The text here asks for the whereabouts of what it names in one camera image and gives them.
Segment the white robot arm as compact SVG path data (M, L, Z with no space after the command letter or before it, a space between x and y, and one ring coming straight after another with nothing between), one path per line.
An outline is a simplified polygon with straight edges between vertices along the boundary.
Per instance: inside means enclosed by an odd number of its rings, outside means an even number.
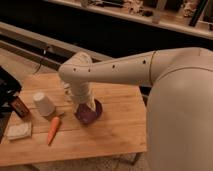
M98 104L91 82L149 87L150 171L213 171L212 50L156 50L97 63L78 52L60 66L59 76L77 104Z

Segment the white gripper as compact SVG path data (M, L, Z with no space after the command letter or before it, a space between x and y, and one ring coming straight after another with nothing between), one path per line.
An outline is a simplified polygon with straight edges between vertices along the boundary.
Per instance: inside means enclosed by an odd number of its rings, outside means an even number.
M96 109L95 99L89 83L69 84L62 83L65 98L68 102L72 102L74 109L81 104L86 104L92 111Z

